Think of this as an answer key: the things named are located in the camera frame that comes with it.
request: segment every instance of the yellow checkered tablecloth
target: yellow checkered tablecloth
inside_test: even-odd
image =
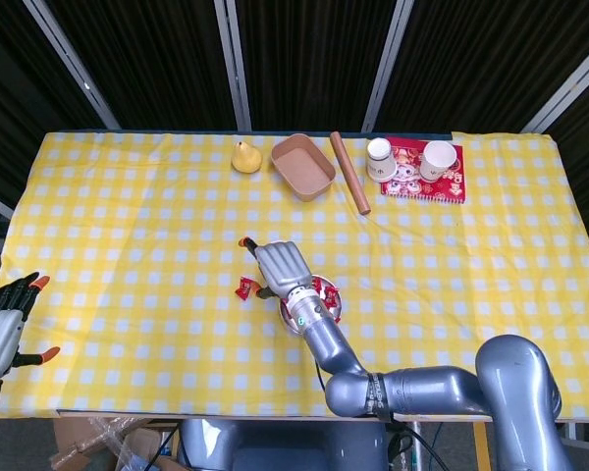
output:
[[[238,139],[259,173],[232,170]],[[57,409],[331,415],[312,357],[275,300],[242,302],[261,280],[239,238],[295,241],[342,290],[341,328],[370,370],[473,370],[487,338],[517,333],[545,351],[563,418],[589,420],[589,241],[555,144],[543,135],[455,134],[467,199],[394,199],[365,179],[357,214],[342,175],[312,202],[274,169],[283,137],[50,133],[3,252],[0,284],[52,281],[21,351],[60,345],[5,378],[3,416]],[[327,138],[314,138],[335,162]],[[346,139],[361,175],[365,139]]]

